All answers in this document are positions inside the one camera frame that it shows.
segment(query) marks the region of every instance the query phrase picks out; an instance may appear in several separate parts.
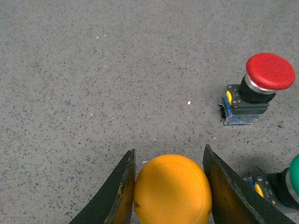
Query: gray speckled floor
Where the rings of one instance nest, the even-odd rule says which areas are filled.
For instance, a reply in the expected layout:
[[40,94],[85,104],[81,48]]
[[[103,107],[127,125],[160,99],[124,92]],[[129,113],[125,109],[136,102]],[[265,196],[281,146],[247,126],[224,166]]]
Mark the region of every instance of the gray speckled floor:
[[2,0],[0,223],[67,224],[132,148],[137,171],[169,153],[201,164],[207,143],[242,176],[288,167],[299,154],[298,81],[252,126],[223,126],[218,102],[255,53],[299,71],[298,9]]

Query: concrete floor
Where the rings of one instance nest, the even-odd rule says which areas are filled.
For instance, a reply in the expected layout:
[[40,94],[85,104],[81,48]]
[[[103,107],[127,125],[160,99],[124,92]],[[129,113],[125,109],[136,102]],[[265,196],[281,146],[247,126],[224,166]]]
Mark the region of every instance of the concrete floor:
[[223,126],[218,102],[256,53],[299,71],[298,10],[288,0],[2,0],[0,223],[67,224],[132,148],[137,171],[171,153],[201,165],[205,144],[241,176],[288,167],[298,81],[251,126]]

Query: yellow tab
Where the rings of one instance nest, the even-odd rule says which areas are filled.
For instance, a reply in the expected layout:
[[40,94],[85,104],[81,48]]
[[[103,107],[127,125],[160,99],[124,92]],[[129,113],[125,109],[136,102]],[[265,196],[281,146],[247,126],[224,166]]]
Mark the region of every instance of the yellow tab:
[[228,97],[228,102],[229,102],[229,104],[232,105],[233,96],[232,96],[232,94],[230,93],[230,91],[226,91],[226,96]]
[[258,185],[257,183],[254,184],[254,188],[256,189],[256,192],[262,196],[263,198],[265,198],[265,196],[263,195],[263,190],[262,188],[260,187],[260,185]]

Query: emergency stop button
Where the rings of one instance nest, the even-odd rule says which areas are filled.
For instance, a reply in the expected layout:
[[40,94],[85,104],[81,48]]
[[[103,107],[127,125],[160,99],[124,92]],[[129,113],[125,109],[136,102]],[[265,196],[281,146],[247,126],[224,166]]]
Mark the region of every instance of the emergency stop button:
[[283,57],[273,53],[253,55],[246,64],[247,73],[257,87],[265,90],[285,90],[296,78],[295,69]]

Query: green push button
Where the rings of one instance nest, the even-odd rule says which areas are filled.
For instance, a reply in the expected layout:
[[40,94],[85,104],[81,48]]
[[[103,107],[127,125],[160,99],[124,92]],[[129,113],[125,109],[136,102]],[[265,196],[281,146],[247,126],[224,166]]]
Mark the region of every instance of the green push button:
[[299,155],[297,155],[291,162],[289,172],[292,186],[299,196]]

